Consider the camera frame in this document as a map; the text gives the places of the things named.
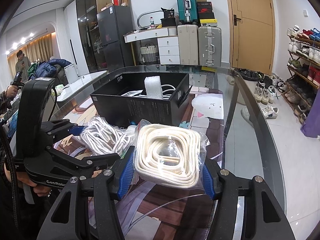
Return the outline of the person's left hand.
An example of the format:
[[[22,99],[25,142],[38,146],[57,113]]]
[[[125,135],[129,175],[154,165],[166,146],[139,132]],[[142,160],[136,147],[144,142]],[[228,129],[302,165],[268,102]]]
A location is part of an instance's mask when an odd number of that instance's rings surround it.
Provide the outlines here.
[[[51,188],[37,185],[31,181],[26,172],[17,172],[16,177],[19,187],[22,187],[22,185],[25,184],[33,188],[33,192],[39,197],[49,196]],[[9,199],[11,195],[11,172],[7,170],[5,163],[1,163],[1,199]]]

